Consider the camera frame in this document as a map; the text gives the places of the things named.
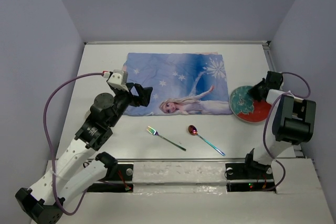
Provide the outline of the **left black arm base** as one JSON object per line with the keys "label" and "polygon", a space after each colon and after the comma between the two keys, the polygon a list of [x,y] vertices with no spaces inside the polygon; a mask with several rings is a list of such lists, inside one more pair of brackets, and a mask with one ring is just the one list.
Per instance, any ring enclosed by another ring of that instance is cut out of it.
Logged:
{"label": "left black arm base", "polygon": [[132,193],[134,163],[120,162],[115,171],[107,171],[103,180],[93,183],[88,193]]}

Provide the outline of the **iridescent spoon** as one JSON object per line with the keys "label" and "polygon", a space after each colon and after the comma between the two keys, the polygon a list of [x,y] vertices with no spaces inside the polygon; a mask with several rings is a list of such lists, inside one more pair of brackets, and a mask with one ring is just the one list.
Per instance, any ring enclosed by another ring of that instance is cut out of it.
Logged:
{"label": "iridescent spoon", "polygon": [[207,139],[205,139],[204,137],[202,137],[201,135],[199,135],[198,130],[195,126],[193,125],[189,125],[187,128],[188,132],[191,135],[197,136],[200,139],[202,139],[205,143],[207,143],[211,148],[213,148],[216,152],[218,152],[221,156],[226,156],[226,154],[221,151],[218,147],[216,147],[215,145],[213,145],[210,141],[208,141]]}

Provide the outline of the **teal and red plate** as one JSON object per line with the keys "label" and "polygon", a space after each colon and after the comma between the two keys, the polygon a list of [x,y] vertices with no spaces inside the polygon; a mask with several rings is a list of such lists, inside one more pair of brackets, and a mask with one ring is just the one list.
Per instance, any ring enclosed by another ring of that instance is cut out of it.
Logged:
{"label": "teal and red plate", "polygon": [[270,111],[271,105],[266,101],[255,100],[248,91],[252,86],[240,86],[229,96],[229,107],[233,114],[247,123],[263,122]]}

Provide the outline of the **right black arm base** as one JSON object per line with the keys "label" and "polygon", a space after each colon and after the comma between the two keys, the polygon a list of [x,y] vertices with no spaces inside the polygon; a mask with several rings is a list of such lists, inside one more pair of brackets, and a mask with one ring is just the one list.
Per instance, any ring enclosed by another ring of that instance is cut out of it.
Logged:
{"label": "right black arm base", "polygon": [[273,174],[246,168],[244,163],[226,163],[224,175],[228,193],[262,191],[269,188],[275,191]]}

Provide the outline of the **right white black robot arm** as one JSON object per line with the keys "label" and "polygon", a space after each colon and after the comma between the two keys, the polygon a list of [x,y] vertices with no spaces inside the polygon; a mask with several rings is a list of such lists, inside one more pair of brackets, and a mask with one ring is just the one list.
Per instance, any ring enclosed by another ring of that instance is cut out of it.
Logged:
{"label": "right white black robot arm", "polygon": [[[294,95],[282,91],[283,76],[289,74],[301,79],[307,86],[308,94]],[[316,103],[308,99],[311,88],[308,82],[296,73],[268,71],[265,78],[248,90],[258,102],[271,105],[266,117],[263,142],[253,148],[245,157],[241,171],[248,178],[260,172],[267,172],[271,164],[286,149],[311,140],[314,131]]]}

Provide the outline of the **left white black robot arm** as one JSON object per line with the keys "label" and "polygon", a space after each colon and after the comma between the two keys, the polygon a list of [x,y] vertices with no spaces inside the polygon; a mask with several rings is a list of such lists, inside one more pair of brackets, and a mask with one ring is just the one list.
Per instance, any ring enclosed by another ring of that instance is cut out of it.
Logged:
{"label": "left white black robot arm", "polygon": [[64,153],[45,175],[15,197],[21,209],[36,223],[56,223],[65,207],[93,183],[115,176],[118,161],[99,149],[112,136],[128,106],[148,106],[153,89],[127,83],[125,90],[97,95],[84,124]]}

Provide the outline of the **blue princess print placemat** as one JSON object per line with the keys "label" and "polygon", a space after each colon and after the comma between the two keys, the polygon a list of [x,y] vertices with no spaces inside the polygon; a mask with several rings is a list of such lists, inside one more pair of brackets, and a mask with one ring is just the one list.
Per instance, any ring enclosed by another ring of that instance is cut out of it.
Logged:
{"label": "blue princess print placemat", "polygon": [[128,116],[232,113],[222,55],[130,52],[123,68],[129,82],[153,88],[150,104]]}

